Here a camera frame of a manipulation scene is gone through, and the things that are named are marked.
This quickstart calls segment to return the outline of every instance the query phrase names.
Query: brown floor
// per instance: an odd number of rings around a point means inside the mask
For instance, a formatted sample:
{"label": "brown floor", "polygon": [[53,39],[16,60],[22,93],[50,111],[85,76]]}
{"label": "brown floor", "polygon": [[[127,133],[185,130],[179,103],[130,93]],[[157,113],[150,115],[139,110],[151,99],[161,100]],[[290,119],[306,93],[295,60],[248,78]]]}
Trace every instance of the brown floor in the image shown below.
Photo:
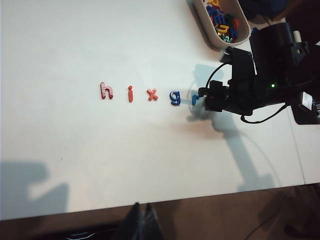
{"label": "brown floor", "polygon": [[[314,186],[276,188],[153,203],[166,240],[294,240],[285,225],[320,231],[320,198]],[[0,222],[0,239],[28,239],[66,229],[119,223],[130,206]]]}

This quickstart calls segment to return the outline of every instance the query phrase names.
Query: magnetic letter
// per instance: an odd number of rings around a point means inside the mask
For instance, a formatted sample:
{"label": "magnetic letter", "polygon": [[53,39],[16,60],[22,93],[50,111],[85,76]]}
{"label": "magnetic letter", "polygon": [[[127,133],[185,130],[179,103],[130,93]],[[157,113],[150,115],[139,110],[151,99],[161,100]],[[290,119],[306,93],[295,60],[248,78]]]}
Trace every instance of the magnetic letter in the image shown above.
{"label": "magnetic letter", "polygon": [[146,92],[150,95],[149,96],[149,101],[151,101],[152,99],[154,99],[155,101],[158,100],[158,96],[156,95],[156,91],[157,89],[153,89],[152,91],[150,89],[148,89]]}
{"label": "magnetic letter", "polygon": [[131,102],[134,100],[134,93],[133,93],[133,91],[132,91],[132,86],[131,86],[131,85],[128,87],[128,89],[129,89],[129,93],[128,93],[128,95],[129,95],[129,102],[131,103]]}
{"label": "magnetic letter", "polygon": [[226,20],[224,16],[214,15],[213,21],[215,24],[226,24]]}
{"label": "magnetic letter", "polygon": [[180,92],[179,91],[170,92],[170,99],[171,99],[172,105],[179,106],[181,103]]}
{"label": "magnetic letter", "polygon": [[100,89],[101,89],[101,98],[106,98],[106,91],[108,91],[109,99],[112,99],[114,97],[114,94],[112,92],[112,88],[110,86],[105,86],[104,82],[100,83]]}
{"label": "magnetic letter", "polygon": [[192,105],[194,106],[194,105],[196,105],[196,103],[197,103],[197,100],[199,99],[200,97],[198,96],[198,95],[193,95],[192,96]]}
{"label": "magnetic letter", "polygon": [[237,30],[235,30],[233,27],[230,27],[230,33],[232,37],[238,38]]}

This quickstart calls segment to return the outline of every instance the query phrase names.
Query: colorful letter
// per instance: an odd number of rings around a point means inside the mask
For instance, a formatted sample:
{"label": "colorful letter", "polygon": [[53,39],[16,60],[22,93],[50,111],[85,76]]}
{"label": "colorful letter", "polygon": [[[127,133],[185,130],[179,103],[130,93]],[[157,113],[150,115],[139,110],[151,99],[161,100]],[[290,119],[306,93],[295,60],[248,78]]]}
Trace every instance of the colorful letter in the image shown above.
{"label": "colorful letter", "polygon": [[150,89],[148,89],[146,92],[150,95],[149,96],[149,101],[151,101],[152,99],[154,99],[155,101],[158,100],[158,96],[156,95],[156,91],[157,89],[153,89],[152,91]]}
{"label": "colorful letter", "polygon": [[132,91],[132,86],[131,86],[131,85],[128,87],[128,89],[129,89],[129,93],[128,93],[128,95],[129,95],[129,102],[131,103],[131,102],[134,100],[134,93],[133,93],[133,91]]}
{"label": "colorful letter", "polygon": [[193,95],[192,96],[192,105],[194,106],[194,105],[196,105],[196,103],[197,103],[197,100],[199,99],[200,97],[198,96],[198,95]]}
{"label": "colorful letter", "polygon": [[180,92],[179,91],[170,92],[170,99],[171,99],[171,104],[172,105],[179,106],[180,103],[181,103]]}
{"label": "colorful letter", "polygon": [[219,33],[226,34],[228,32],[229,26],[220,25],[220,28],[218,29]]}
{"label": "colorful letter", "polygon": [[214,15],[213,16],[213,21],[215,24],[226,24],[226,20],[225,20],[225,17],[222,15]]}
{"label": "colorful letter", "polygon": [[100,89],[101,89],[101,98],[102,99],[106,98],[106,91],[108,91],[109,99],[112,99],[114,97],[112,88],[110,86],[105,86],[104,82],[100,83]]}

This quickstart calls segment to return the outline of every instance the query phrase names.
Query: letter x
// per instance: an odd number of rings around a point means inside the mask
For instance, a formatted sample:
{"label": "letter x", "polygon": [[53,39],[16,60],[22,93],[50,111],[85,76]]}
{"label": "letter x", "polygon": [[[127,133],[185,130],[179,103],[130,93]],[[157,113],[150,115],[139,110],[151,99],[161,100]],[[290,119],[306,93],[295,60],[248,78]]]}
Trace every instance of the letter x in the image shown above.
{"label": "letter x", "polygon": [[149,96],[149,101],[151,101],[152,99],[158,100],[158,96],[156,95],[156,91],[157,91],[157,89],[155,89],[155,88],[152,91],[150,89],[148,89],[146,91],[150,95]]}

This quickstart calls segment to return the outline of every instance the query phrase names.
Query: white bin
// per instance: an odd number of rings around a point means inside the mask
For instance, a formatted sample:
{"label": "white bin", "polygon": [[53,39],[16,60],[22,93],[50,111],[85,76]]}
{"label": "white bin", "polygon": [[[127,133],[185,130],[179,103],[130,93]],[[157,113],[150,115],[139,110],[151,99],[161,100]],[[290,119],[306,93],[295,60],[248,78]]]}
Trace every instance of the white bin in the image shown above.
{"label": "white bin", "polygon": [[238,38],[236,39],[235,43],[227,43],[218,36],[207,12],[207,3],[208,0],[194,0],[195,9],[198,12],[202,25],[213,46],[217,48],[225,48],[228,46],[241,44],[248,40],[250,37],[250,26],[237,0],[219,0],[219,7],[221,7],[221,10],[224,12],[224,14],[234,15],[234,18],[239,22],[239,27],[236,30]]}

